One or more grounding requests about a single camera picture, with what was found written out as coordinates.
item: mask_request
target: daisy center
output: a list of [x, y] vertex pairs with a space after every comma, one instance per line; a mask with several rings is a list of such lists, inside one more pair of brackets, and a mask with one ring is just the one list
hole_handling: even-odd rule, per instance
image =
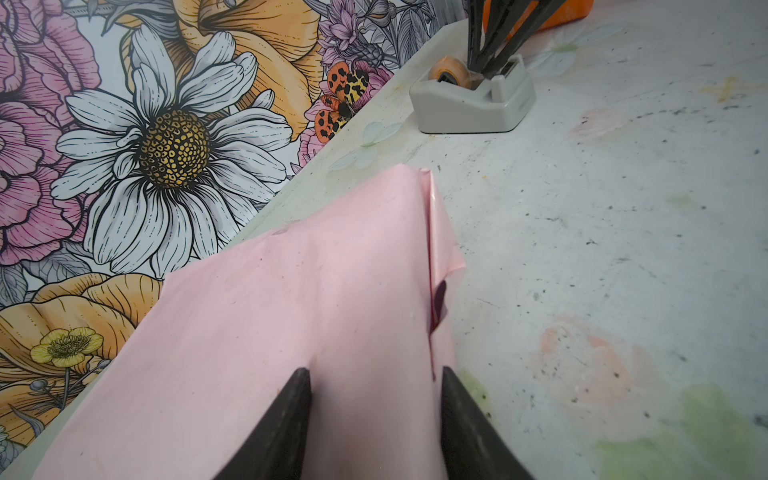
[[91, 339], [86, 336], [66, 336], [48, 345], [48, 353], [55, 359], [65, 359], [82, 352], [90, 341]]
[[149, 127], [139, 150], [139, 168], [161, 188], [186, 187], [208, 164], [210, 136], [199, 118], [174, 110]]

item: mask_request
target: orange plastic container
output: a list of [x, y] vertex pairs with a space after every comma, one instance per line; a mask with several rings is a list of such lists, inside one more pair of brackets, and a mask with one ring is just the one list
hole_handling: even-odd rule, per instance
[[[533, 12], [538, 2], [532, 2], [528, 8], [525, 9], [520, 20], [515, 24], [512, 31], [509, 33], [507, 39], [510, 39], [512, 35], [520, 28], [525, 19]], [[580, 18], [584, 18], [592, 11], [592, 5], [594, 0], [566, 0], [561, 6], [544, 24], [539, 28], [539, 31], [546, 30], [547, 28], [556, 27], [564, 23], [572, 22]], [[488, 30], [488, 17], [491, 14], [491, 2], [486, 1], [482, 12], [482, 26], [483, 29]]]

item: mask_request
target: floral backdrop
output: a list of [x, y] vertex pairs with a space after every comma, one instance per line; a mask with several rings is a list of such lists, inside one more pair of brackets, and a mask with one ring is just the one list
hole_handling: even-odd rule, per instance
[[0, 0], [0, 472], [459, 0]]

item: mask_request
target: white table surface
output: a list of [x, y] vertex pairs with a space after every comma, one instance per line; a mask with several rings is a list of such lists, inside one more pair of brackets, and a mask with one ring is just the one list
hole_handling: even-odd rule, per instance
[[[408, 90], [461, 44], [465, 24], [445, 27], [238, 240], [393, 164], [431, 168], [468, 265], [451, 308], [458, 363], [538, 480], [643, 478], [655, 460], [637, 443], [622, 458], [646, 466], [617, 477], [601, 452], [619, 444], [600, 442], [648, 439], [690, 478], [695, 465], [768, 478], [767, 19], [760, 0], [597, 0], [587, 29], [626, 29], [579, 47], [563, 75], [534, 70], [516, 129], [427, 135]], [[569, 134], [592, 109], [624, 126]], [[369, 167], [329, 170], [373, 121], [403, 124]], [[688, 414], [703, 414], [698, 436]], [[661, 448], [664, 432], [687, 454]], [[702, 443], [740, 452], [707, 463]], [[728, 470], [747, 450], [755, 465]]]

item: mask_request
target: yellow flower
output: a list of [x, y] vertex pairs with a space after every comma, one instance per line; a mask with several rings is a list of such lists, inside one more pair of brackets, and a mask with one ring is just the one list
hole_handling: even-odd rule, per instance
[[31, 302], [0, 310], [0, 425], [8, 437], [23, 445], [35, 437], [11, 406], [47, 425], [61, 408], [52, 398], [68, 404], [100, 365], [117, 356], [161, 287], [139, 273], [86, 273], [45, 285]]
[[[296, 140], [307, 126], [304, 112], [320, 96], [323, 79], [322, 55], [317, 43], [319, 15], [302, 0], [174, 0], [181, 36], [164, 40], [177, 78], [186, 74], [195, 54], [217, 31], [228, 31], [235, 39], [235, 55], [249, 51], [256, 55], [259, 69], [253, 87], [238, 102], [242, 110], [251, 106], [259, 93], [272, 90], [272, 111], [283, 115]], [[124, 15], [118, 23], [130, 28], [141, 24]], [[129, 89], [131, 80], [131, 32], [121, 43], [123, 66]]]
[[104, 344], [104, 337], [94, 329], [79, 326], [76, 329], [51, 330], [40, 340], [40, 345], [29, 351], [37, 363], [53, 363], [61, 368], [75, 366]]

